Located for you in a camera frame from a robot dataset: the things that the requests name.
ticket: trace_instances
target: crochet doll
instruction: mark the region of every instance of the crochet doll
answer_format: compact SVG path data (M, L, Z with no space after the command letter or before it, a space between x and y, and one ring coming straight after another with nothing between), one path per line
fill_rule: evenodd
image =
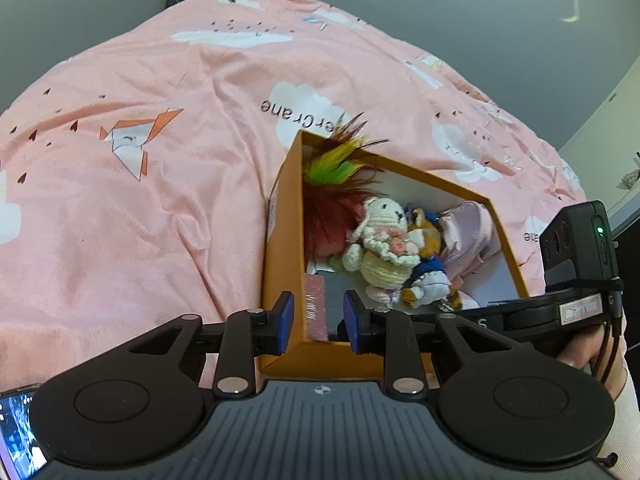
M420 263L418 247L407 239L402 207L390 198L369 198L364 219L351 234L351 245L342 255L345 270L359 270L369 285L366 294L391 306L399 299L402 284Z

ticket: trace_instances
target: label sticker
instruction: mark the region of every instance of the label sticker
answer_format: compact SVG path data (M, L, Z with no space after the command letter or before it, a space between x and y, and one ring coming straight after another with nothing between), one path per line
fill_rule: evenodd
M599 294L560 305L560 324L568 325L602 314L602 297Z
M324 277L305 274L305 324L306 336L314 341L329 341L326 328Z

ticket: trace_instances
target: origami crane print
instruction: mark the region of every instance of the origami crane print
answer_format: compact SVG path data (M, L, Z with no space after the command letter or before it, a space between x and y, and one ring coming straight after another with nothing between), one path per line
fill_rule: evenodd
M113 155L129 170L129 173L141 180L142 175L146 176L147 169L144 144L151 142L181 111L181 109L169 108L158 114L155 119L118 121L109 132L100 128L100 139L111 142Z

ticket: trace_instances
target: black cable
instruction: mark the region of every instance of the black cable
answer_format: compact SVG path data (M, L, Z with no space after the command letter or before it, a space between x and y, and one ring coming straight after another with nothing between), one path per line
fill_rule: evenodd
M609 374L611 373L611 369L613 368L613 363L616 360L616 355L618 354L618 347L620 346L620 336L617 335L613 338L613 348L611 349L611 355L609 356L609 362L607 363L607 367L604 369L604 373L602 374L601 382L602 384L607 382L609 378Z
M600 464L604 469L611 469L618 463L618 454L609 453L609 455L604 458L597 458L596 463Z
M596 364L591 370L591 377L595 377L598 374L600 366L602 366L604 356L607 353L607 343L609 342L609 335L611 334L611 323L607 320L605 321L604 325L604 336L602 337L602 344L600 345L600 351L598 352Z

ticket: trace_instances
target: pink comforter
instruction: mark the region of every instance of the pink comforter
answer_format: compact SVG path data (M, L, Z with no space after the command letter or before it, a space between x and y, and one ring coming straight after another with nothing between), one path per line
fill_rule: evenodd
M531 294L571 169L435 56L314 0L189 0L53 67L0 118L0 390L185 312L256 306L295 133L364 112L379 152L490 197Z

